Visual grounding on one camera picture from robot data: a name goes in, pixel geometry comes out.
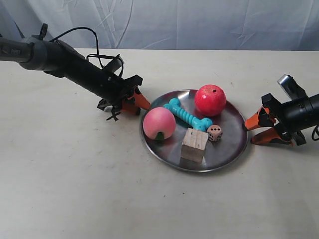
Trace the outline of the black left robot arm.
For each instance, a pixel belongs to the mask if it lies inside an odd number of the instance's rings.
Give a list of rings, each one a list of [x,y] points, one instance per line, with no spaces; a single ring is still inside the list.
[[[46,74],[67,78],[84,89],[101,97],[97,108],[111,107],[112,118],[123,111],[139,115],[141,109],[149,110],[151,105],[142,95],[138,75],[124,79],[117,70],[123,71],[124,62],[120,55],[108,56],[100,53],[86,57],[77,52],[57,36],[44,40],[48,25],[44,23],[38,35],[22,41],[0,39],[0,59],[17,62],[26,70],[43,71]]]

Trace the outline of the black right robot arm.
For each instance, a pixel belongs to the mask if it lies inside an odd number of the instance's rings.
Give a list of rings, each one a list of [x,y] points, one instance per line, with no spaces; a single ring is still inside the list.
[[[251,139],[255,145],[278,143],[306,144],[302,130],[315,127],[319,131],[319,96],[302,96],[280,103],[272,94],[261,97],[262,106],[242,124],[245,131],[268,127]]]

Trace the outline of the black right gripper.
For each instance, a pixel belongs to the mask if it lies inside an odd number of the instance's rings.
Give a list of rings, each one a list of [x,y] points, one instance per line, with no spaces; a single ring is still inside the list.
[[[306,112],[304,98],[280,103],[272,94],[262,96],[263,107],[244,122],[244,128],[251,131],[261,127],[271,127],[252,137],[254,145],[306,144],[305,136],[301,133],[301,116]]]

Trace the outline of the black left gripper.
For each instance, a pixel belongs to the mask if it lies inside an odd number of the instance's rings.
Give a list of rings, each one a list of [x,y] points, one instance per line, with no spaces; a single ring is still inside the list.
[[[97,108],[105,110],[105,108],[111,107],[112,113],[122,112],[132,115],[139,115],[140,108],[149,110],[151,104],[139,90],[142,82],[143,79],[138,75],[127,79],[109,77]]]

